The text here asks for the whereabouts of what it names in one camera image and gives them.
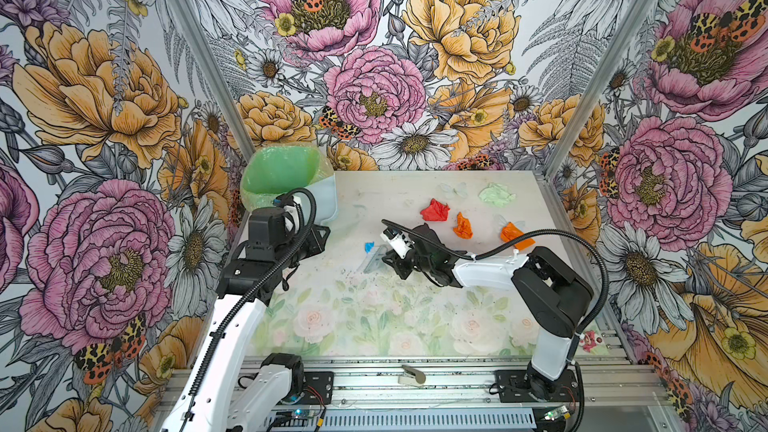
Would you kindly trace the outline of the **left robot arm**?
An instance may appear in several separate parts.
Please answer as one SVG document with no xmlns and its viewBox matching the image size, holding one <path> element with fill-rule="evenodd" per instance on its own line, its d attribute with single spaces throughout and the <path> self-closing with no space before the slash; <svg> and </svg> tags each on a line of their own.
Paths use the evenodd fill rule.
<svg viewBox="0 0 768 432">
<path fill-rule="evenodd" d="M 300 188 L 250 212 L 216 288 L 213 315 L 190 376 L 163 431 L 254 431 L 283 400 L 304 388 L 299 356 L 268 357 L 241 394 L 235 392 L 246 346 L 264 319 L 284 271 L 322 253 L 330 235 L 317 205 Z"/>
</svg>

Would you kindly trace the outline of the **grey-blue hand brush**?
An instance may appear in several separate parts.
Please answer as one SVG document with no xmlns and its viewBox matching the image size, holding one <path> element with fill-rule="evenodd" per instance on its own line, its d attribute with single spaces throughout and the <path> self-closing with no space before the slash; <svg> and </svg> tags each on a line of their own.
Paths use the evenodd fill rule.
<svg viewBox="0 0 768 432">
<path fill-rule="evenodd" d="M 385 257 L 389 248 L 386 245 L 375 245 L 366 256 L 358 268 L 358 272 L 362 274 L 372 274 L 377 272 L 384 263 L 382 259 Z"/>
</svg>

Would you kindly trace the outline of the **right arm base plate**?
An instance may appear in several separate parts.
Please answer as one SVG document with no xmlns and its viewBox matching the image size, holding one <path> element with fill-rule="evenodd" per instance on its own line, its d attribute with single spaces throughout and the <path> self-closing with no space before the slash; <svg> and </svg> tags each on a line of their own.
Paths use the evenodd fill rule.
<svg viewBox="0 0 768 432">
<path fill-rule="evenodd" d="M 494 394 L 502 403 L 567 403 L 575 404 L 583 397 L 575 371 L 566 369 L 555 381 L 531 375 L 522 369 L 494 372 Z"/>
</svg>

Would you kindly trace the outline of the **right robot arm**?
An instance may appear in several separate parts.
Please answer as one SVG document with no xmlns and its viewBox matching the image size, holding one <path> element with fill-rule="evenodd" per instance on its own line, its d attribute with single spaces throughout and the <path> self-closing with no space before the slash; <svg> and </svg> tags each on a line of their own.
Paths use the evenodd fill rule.
<svg viewBox="0 0 768 432">
<path fill-rule="evenodd" d="M 552 397 L 572 361 L 577 325 L 591 300 L 587 295 L 585 301 L 568 302 L 568 288 L 578 281 L 567 264 L 543 246 L 485 259 L 451 251 L 425 224 L 410 232 L 389 226 L 381 238 L 389 247 L 382 261 L 403 280 L 419 272 L 437 287 L 516 290 L 539 332 L 533 356 L 514 388 L 538 401 Z"/>
</svg>

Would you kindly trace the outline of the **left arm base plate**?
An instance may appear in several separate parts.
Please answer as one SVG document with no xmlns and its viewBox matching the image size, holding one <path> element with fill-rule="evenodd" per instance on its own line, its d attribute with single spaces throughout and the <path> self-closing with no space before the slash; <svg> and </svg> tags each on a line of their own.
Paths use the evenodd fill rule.
<svg viewBox="0 0 768 432">
<path fill-rule="evenodd" d="M 335 374 L 330 371 L 311 371 L 304 374 L 302 390 L 284 401 L 285 405 L 330 405 L 334 392 Z"/>
</svg>

